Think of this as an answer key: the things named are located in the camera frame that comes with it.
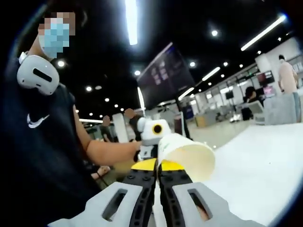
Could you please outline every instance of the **computer monitor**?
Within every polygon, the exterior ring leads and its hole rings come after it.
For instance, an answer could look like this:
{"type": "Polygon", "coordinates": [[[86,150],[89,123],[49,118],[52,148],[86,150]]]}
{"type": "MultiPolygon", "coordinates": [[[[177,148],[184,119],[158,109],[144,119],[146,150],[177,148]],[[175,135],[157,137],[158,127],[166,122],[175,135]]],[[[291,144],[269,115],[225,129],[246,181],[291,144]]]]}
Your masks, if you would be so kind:
{"type": "Polygon", "coordinates": [[[147,109],[175,99],[186,89],[195,86],[188,66],[173,43],[157,55],[137,82],[147,109]]]}
{"type": "Polygon", "coordinates": [[[267,84],[271,84],[275,82],[274,75],[271,71],[263,72],[257,74],[257,78],[261,87],[267,86],[267,84]]]}
{"type": "Polygon", "coordinates": [[[226,92],[225,97],[226,97],[226,99],[232,99],[233,98],[233,92],[232,91],[226,92]]]}

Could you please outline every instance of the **blue surgical mask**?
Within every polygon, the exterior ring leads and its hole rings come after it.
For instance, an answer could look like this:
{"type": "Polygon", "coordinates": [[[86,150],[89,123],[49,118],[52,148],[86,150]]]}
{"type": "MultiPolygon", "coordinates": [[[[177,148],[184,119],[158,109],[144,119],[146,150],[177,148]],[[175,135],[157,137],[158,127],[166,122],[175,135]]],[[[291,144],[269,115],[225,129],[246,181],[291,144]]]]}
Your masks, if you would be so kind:
{"type": "Polygon", "coordinates": [[[44,35],[39,35],[39,43],[47,57],[57,58],[64,47],[70,46],[70,25],[64,24],[62,18],[57,18],[57,23],[50,25],[50,29],[44,30],[44,35]]]}

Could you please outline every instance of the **ceiling light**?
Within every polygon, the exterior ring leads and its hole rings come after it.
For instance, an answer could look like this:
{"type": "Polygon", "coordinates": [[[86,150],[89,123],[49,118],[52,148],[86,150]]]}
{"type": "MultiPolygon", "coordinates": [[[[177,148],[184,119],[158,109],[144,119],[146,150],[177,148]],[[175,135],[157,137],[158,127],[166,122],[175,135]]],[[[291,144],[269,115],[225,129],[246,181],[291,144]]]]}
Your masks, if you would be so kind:
{"type": "Polygon", "coordinates": [[[143,95],[142,95],[141,89],[139,87],[137,87],[137,91],[138,91],[140,107],[143,112],[143,116],[145,116],[145,104],[144,104],[143,95]]]}
{"type": "Polygon", "coordinates": [[[136,0],[125,0],[125,11],[127,21],[128,39],[130,45],[138,43],[137,38],[137,4],[136,0]]]}
{"type": "Polygon", "coordinates": [[[244,51],[247,48],[249,48],[251,45],[253,45],[256,41],[258,41],[260,38],[262,38],[263,36],[265,36],[268,32],[270,32],[271,30],[273,30],[276,26],[278,26],[279,24],[281,24],[284,20],[286,19],[286,16],[283,15],[281,16],[278,20],[276,20],[272,25],[270,25],[268,28],[266,28],[263,32],[261,32],[259,35],[257,35],[255,38],[253,38],[252,40],[250,40],[247,44],[245,44],[241,50],[244,51]]]}
{"type": "Polygon", "coordinates": [[[244,84],[247,84],[247,81],[243,81],[243,82],[239,83],[237,86],[240,87],[240,86],[243,86],[244,84]]]}
{"type": "Polygon", "coordinates": [[[209,79],[211,76],[213,76],[219,70],[220,70],[220,67],[215,68],[213,71],[208,73],[205,77],[203,77],[202,81],[206,81],[207,79],[209,79]]]}
{"type": "Polygon", "coordinates": [[[88,91],[88,92],[92,91],[91,86],[87,86],[85,89],[86,89],[86,91],[88,91]]]}
{"type": "Polygon", "coordinates": [[[223,95],[229,91],[231,91],[233,89],[233,86],[230,86],[230,87],[225,87],[223,89],[220,90],[220,93],[223,95]]]}
{"type": "Polygon", "coordinates": [[[217,36],[218,35],[218,32],[216,30],[212,31],[212,35],[213,36],[217,36]]]}
{"type": "Polygon", "coordinates": [[[92,120],[92,119],[79,119],[80,122],[91,122],[91,123],[103,123],[101,120],[92,120]]]}
{"type": "Polygon", "coordinates": [[[181,101],[182,98],[184,98],[186,95],[188,95],[193,90],[194,90],[193,87],[189,88],[187,91],[185,91],[182,95],[179,96],[178,100],[181,101]]]}
{"type": "Polygon", "coordinates": [[[57,64],[58,64],[59,67],[64,67],[65,62],[62,61],[62,60],[59,60],[59,61],[57,62],[57,64]]]}

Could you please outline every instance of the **ceiling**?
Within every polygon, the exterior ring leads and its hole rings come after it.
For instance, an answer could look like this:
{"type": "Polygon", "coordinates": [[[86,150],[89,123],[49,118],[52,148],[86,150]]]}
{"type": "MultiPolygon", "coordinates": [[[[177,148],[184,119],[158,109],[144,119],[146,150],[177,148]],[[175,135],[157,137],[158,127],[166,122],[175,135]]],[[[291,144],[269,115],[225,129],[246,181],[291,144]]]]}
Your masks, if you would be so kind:
{"type": "MultiPolygon", "coordinates": [[[[187,63],[196,67],[196,83],[220,66],[219,73],[202,82],[193,92],[207,90],[244,67],[254,63],[257,52],[267,52],[292,35],[289,22],[276,27],[242,52],[241,47],[272,24],[281,11],[262,0],[138,0],[138,44],[129,45],[123,0],[83,1],[88,23],[76,34],[75,46],[64,56],[66,67],[58,69],[60,80],[76,97],[80,118],[100,120],[100,115],[139,108],[134,71],[143,71],[169,42],[173,42],[187,63]],[[211,35],[212,30],[218,36],[211,35]],[[86,86],[102,86],[91,92],[86,86]]],[[[27,50],[36,28],[23,41],[27,50]]]]}

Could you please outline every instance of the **white paper cup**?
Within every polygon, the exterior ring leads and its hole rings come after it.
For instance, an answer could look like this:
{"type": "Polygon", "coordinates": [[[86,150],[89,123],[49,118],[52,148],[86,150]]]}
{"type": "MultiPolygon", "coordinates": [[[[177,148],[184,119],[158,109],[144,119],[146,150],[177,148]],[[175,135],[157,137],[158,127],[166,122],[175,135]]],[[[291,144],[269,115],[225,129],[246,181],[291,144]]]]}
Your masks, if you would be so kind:
{"type": "Polygon", "coordinates": [[[215,165],[214,153],[209,146],[177,133],[164,136],[160,140],[158,166],[163,160],[182,165],[193,182],[209,180],[215,165]]]}

